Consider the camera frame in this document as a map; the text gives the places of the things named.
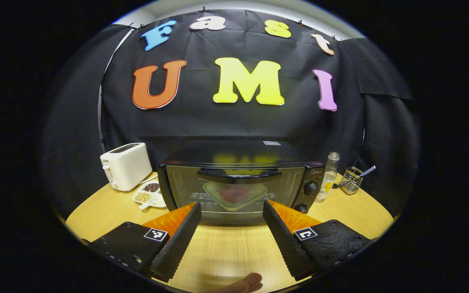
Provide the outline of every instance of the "oven door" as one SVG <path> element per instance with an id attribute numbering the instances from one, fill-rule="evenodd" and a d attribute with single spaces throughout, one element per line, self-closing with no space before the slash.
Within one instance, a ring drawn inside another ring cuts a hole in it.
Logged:
<path id="1" fill-rule="evenodd" d="M 176 208 L 200 202 L 202 218 L 216 223 L 262 219 L 265 199 L 292 206 L 305 167 L 201 168 L 166 165 Z"/>

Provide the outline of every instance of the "foam letter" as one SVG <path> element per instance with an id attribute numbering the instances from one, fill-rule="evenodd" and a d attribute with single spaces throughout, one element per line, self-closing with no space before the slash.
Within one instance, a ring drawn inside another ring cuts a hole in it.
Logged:
<path id="1" fill-rule="evenodd" d="M 278 85 L 278 70 L 281 68 L 278 63 L 260 61 L 251 74 L 236 58 L 218 58 L 215 63 L 220 65 L 220 86 L 218 93 L 213 95 L 215 102 L 234 103 L 238 100 L 238 95 L 233 93 L 234 82 L 245 102 L 253 98 L 260 85 L 260 93 L 256 97 L 257 102 L 267 105 L 285 103 Z"/>
<path id="2" fill-rule="evenodd" d="M 334 55 L 334 51 L 329 49 L 329 47 L 327 45 L 330 45 L 331 43 L 329 43 L 329 41 L 327 41 L 326 39 L 324 39 L 321 35 L 318 35 L 317 33 L 313 33 L 311 34 L 311 36 L 313 36 L 316 41 L 318 42 L 318 46 L 320 46 L 320 48 L 327 54 L 329 55 Z"/>
<path id="3" fill-rule="evenodd" d="M 159 95 L 149 94 L 149 82 L 151 74 L 157 70 L 155 65 L 142 67 L 134 72 L 134 104 L 141 109 L 161 108 L 169 104 L 175 98 L 180 78 L 180 69 L 186 65 L 184 60 L 171 61 L 164 64 L 164 69 L 168 71 L 166 76 L 166 86 Z"/>
<path id="4" fill-rule="evenodd" d="M 161 24 L 147 32 L 145 32 L 141 37 L 146 38 L 147 46 L 144 50 L 153 49 L 155 46 L 158 46 L 169 39 L 168 36 L 162 37 L 162 34 L 169 35 L 171 33 L 171 26 L 176 24 L 175 20 L 170 20 L 165 24 Z"/>
<path id="5" fill-rule="evenodd" d="M 265 24 L 266 24 L 265 31 L 269 35 L 277 35 L 279 37 L 291 36 L 291 32 L 287 30 L 289 26 L 287 26 L 283 22 L 276 22 L 275 20 L 266 20 Z"/>
<path id="6" fill-rule="evenodd" d="M 221 30 L 225 28 L 224 22 L 226 19 L 220 16 L 204 16 L 197 19 L 197 22 L 191 24 L 189 27 L 193 30 L 203 30 L 207 28 L 208 30 Z"/>
<path id="7" fill-rule="evenodd" d="M 322 98 L 320 102 L 318 102 L 318 106 L 323 110 L 336 111 L 338 106 L 334 102 L 332 93 L 332 75 L 319 69 L 314 69 L 312 72 L 318 77 L 318 82 L 320 83 L 320 95 Z"/>

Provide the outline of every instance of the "grains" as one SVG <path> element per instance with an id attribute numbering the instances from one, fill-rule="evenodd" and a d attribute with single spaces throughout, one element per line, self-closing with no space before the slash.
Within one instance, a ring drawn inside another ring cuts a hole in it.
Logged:
<path id="1" fill-rule="evenodd" d="M 151 194 L 139 192 L 138 195 L 135 196 L 135 200 L 138 202 L 147 202 L 151 198 Z"/>
<path id="2" fill-rule="evenodd" d="M 160 185 L 158 185 L 158 183 L 150 183 L 143 188 L 143 191 L 155 192 L 158 190 L 159 187 Z"/>

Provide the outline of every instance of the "bottle cap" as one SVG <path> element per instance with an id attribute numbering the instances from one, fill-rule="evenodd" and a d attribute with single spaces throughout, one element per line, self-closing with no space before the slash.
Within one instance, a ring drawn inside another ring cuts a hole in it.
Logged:
<path id="1" fill-rule="evenodd" d="M 339 153 L 331 152 L 328 156 L 333 161 L 339 161 Z"/>

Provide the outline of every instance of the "white toaster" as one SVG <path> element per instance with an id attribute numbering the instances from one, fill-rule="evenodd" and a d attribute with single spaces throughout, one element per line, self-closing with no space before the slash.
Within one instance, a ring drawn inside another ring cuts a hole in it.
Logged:
<path id="1" fill-rule="evenodd" d="M 101 163 L 110 185 L 130 191 L 151 173 L 146 144 L 129 143 L 101 155 Z"/>

